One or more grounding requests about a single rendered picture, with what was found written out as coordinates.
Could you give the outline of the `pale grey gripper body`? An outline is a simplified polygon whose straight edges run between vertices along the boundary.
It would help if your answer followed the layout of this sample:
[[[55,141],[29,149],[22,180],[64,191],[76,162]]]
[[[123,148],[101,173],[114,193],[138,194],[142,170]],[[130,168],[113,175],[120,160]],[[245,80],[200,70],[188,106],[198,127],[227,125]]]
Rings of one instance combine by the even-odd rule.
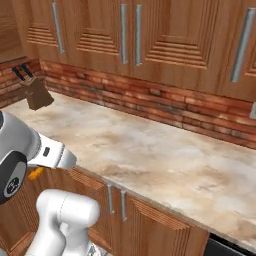
[[[60,169],[71,170],[77,162],[77,157],[67,148],[64,148],[57,167]]]

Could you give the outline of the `small orange object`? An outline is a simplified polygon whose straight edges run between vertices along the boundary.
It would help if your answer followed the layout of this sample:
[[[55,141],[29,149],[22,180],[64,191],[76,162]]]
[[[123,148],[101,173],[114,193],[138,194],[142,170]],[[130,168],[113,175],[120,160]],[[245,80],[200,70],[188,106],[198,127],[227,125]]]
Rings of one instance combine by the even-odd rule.
[[[36,180],[44,171],[43,167],[37,167],[29,172],[28,178],[30,180]]]

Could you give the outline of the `wooden base cupboard door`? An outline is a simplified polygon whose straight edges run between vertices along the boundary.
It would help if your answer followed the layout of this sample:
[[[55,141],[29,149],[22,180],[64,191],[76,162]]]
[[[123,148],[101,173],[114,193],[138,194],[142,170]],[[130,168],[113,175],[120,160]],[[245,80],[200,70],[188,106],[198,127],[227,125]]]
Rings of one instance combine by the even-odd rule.
[[[209,233],[167,211],[126,193],[127,220],[122,222],[117,192],[114,256],[203,256]]]
[[[0,249],[7,256],[23,256],[38,227],[36,199],[45,189],[61,189],[89,196],[100,204],[101,215],[89,229],[89,236],[99,246],[102,256],[113,250],[107,187],[103,181],[81,170],[71,172],[46,169],[36,179],[25,177],[18,193],[0,205]]]

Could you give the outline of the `brown wooden knife block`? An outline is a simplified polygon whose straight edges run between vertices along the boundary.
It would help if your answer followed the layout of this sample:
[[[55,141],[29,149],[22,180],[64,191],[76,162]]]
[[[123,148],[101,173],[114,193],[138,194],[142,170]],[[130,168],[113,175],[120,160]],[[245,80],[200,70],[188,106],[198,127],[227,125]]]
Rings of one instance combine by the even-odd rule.
[[[42,107],[47,107],[54,102],[54,98],[40,79],[34,78],[24,80],[20,85],[24,89],[24,94],[30,109],[36,111]]]

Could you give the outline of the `wooden tall cupboard side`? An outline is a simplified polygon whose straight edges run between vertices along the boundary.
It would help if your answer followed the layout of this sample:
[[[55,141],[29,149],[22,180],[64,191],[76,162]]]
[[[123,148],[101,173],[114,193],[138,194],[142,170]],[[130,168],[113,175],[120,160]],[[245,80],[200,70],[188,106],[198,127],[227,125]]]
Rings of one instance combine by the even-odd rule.
[[[0,0],[0,63],[25,59],[11,0]]]

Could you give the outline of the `black appliance front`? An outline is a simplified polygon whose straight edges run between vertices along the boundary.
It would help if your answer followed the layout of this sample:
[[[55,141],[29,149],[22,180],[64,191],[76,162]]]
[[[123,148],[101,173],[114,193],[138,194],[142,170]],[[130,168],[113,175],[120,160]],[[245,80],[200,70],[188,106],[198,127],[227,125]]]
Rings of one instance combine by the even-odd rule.
[[[211,233],[203,256],[256,256],[256,253]]]

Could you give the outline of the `wooden wall cupboard door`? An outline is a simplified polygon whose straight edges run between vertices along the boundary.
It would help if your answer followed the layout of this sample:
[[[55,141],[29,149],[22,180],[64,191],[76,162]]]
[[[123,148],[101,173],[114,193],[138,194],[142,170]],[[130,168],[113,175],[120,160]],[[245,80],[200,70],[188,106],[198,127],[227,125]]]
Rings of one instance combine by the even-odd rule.
[[[141,65],[133,76],[215,93],[224,70],[232,0],[134,0],[142,4]]]
[[[30,59],[68,62],[65,23],[61,0],[11,0],[26,56]],[[57,3],[58,20],[65,52],[60,54],[53,19],[52,2]]]
[[[71,65],[119,75],[130,73],[129,64],[121,62],[121,3],[128,5],[129,0],[61,0]]]
[[[229,32],[229,51],[225,56],[219,92],[222,96],[255,101],[256,100],[256,16],[246,49],[240,78],[236,83],[231,82],[233,64],[242,32],[244,18],[249,7],[256,8],[256,0],[238,0],[235,4],[235,13],[232,15],[232,29]]]

